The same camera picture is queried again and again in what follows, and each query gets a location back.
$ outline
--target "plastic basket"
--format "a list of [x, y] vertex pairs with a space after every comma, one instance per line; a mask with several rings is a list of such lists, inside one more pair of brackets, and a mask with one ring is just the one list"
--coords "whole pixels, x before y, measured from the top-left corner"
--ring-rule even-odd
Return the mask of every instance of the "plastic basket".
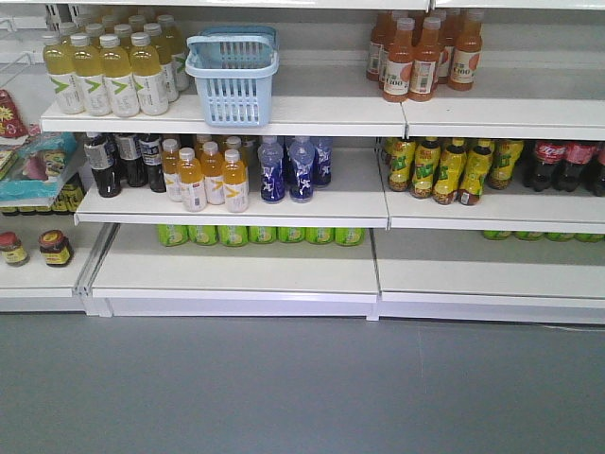
[[209, 125], [254, 127], [269, 122], [272, 78], [279, 66], [275, 30], [214, 27], [188, 38], [187, 45], [185, 70], [196, 80]]

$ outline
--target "jar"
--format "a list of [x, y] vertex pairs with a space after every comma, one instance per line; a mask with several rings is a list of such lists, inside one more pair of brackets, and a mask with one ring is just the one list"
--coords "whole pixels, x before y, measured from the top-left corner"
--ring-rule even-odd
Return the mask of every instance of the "jar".
[[0, 234], [0, 252], [12, 267], [20, 267], [29, 260], [27, 251], [23, 249], [21, 240], [14, 232]]
[[74, 256], [69, 239], [61, 230], [49, 230], [38, 238], [40, 253], [49, 267], [66, 267]]

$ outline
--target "red package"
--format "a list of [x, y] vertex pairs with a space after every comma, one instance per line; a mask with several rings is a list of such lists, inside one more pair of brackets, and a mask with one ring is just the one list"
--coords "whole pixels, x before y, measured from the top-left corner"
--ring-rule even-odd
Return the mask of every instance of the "red package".
[[27, 134], [27, 128], [21, 121], [17, 106], [12, 102], [9, 92], [0, 90], [0, 135], [15, 139]]

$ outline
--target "gray floor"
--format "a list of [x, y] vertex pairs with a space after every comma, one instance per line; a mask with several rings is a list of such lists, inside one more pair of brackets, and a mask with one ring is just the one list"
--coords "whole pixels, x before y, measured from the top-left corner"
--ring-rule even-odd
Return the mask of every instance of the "gray floor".
[[605, 331], [0, 316], [0, 452], [603, 453]]

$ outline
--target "white shelf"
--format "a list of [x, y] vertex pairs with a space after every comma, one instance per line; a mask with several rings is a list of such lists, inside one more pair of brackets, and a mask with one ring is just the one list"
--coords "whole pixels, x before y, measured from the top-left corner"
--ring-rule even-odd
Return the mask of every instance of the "white shelf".
[[605, 242], [375, 231], [382, 317], [604, 323]]
[[261, 200], [257, 167], [250, 169], [250, 207], [229, 213], [224, 205], [208, 205], [198, 213], [185, 211], [165, 193], [146, 187], [123, 187], [122, 193], [104, 199], [92, 187], [76, 214], [77, 221], [136, 224], [275, 225], [285, 227], [380, 227], [389, 214], [373, 150], [335, 149], [330, 185], [314, 192], [308, 203], [296, 203], [289, 195], [275, 204]]
[[120, 227], [93, 284], [113, 315], [369, 316], [377, 291], [369, 236], [352, 248], [166, 248], [151, 225]]

